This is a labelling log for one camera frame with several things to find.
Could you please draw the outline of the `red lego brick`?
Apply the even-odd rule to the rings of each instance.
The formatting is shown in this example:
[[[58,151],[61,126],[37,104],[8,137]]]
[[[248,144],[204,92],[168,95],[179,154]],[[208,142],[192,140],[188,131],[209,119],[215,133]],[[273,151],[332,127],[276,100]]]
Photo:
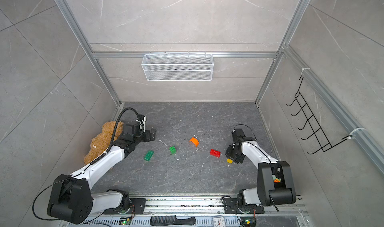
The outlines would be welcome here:
[[[221,156],[221,152],[220,151],[217,151],[217,150],[214,150],[214,149],[211,149],[210,150],[210,155],[211,156],[214,156],[216,158],[219,158]]]

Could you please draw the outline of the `long green lego brick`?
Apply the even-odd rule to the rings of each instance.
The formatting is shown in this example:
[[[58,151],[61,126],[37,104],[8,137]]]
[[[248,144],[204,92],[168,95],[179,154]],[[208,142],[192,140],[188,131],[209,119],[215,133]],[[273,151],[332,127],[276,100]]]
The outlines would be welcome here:
[[[148,150],[148,152],[146,153],[146,155],[145,155],[145,157],[144,157],[144,160],[147,161],[147,162],[149,162],[149,161],[151,160],[153,154],[154,154],[154,151],[152,151],[152,150]]]

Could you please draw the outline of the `small green lego brick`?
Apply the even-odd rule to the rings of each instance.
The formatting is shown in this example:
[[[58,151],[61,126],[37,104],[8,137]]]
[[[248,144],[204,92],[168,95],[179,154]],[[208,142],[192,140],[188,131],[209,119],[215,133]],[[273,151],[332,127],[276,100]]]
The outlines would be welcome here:
[[[174,155],[176,153],[176,148],[174,146],[169,147],[171,155]]]

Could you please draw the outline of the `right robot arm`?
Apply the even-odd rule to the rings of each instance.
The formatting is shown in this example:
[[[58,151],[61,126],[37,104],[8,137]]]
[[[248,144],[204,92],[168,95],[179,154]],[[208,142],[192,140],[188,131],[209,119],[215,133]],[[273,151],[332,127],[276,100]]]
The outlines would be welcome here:
[[[238,206],[242,212],[254,207],[294,204],[297,199],[290,165],[270,156],[257,143],[246,137],[242,129],[232,130],[233,143],[226,150],[229,162],[241,164],[245,158],[257,167],[257,186],[241,190]]]

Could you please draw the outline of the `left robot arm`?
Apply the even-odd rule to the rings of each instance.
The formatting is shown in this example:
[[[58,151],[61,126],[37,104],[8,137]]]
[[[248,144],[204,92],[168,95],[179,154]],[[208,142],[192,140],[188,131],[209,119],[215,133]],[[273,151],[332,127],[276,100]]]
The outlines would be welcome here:
[[[90,214],[112,210],[126,213],[131,208],[129,193],[110,189],[93,194],[92,187],[113,166],[132,153],[141,142],[155,141],[157,131],[140,124],[126,124],[123,132],[95,160],[70,175],[58,176],[52,186],[47,207],[50,217],[72,224],[82,223]]]

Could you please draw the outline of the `orange curved lego piece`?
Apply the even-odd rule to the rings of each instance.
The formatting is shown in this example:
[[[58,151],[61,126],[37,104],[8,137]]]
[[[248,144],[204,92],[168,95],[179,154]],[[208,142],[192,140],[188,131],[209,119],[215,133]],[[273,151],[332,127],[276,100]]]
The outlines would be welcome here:
[[[191,139],[189,140],[189,142],[190,142],[193,146],[195,146],[196,148],[199,146],[199,143],[200,143],[196,138],[191,138]]]

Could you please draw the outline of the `brown teddy bear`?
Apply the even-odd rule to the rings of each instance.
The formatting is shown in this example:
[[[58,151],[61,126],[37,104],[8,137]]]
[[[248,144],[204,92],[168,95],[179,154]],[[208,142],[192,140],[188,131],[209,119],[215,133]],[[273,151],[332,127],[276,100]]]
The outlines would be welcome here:
[[[84,158],[85,165],[89,164],[109,147],[115,123],[115,121],[104,123],[102,132],[92,139],[91,149]]]

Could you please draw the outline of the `green orange toy car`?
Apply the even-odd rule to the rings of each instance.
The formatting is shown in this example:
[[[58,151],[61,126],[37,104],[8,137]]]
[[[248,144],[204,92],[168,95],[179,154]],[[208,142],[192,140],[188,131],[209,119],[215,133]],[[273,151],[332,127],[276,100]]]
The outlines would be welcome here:
[[[279,179],[275,175],[273,175],[273,181],[274,181],[274,183],[280,183],[281,179]]]

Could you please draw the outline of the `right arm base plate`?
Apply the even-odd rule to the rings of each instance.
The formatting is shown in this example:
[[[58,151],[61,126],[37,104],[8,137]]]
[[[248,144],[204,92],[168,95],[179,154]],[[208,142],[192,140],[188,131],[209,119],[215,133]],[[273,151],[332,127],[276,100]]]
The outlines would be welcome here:
[[[224,196],[221,198],[226,214],[264,214],[265,209],[262,204],[248,205],[243,200]]]

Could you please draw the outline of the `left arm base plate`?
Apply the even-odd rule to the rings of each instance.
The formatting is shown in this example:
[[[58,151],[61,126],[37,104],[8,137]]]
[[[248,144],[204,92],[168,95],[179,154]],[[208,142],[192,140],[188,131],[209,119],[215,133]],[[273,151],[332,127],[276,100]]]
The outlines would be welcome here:
[[[146,207],[145,198],[130,199],[130,203],[127,207],[123,208],[111,208],[104,211],[105,215],[131,215],[133,212],[135,215],[142,215]]]

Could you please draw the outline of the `aluminium mounting rail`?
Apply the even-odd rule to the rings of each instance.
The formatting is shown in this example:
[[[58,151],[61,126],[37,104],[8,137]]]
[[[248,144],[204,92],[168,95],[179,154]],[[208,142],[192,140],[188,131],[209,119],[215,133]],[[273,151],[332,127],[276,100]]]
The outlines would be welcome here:
[[[226,214],[224,206],[222,205],[221,198],[223,196],[143,196],[131,195],[130,199],[145,198],[146,207],[142,215],[139,216],[208,216],[208,215],[223,215],[234,217],[252,217],[252,216],[308,216],[308,211],[301,197],[297,197],[294,204],[279,205],[276,208],[273,206],[264,207],[264,214]],[[86,215],[85,211],[81,212],[81,217],[85,221],[92,219],[98,215],[102,216],[131,216],[131,215],[105,215],[104,210],[93,211]]]

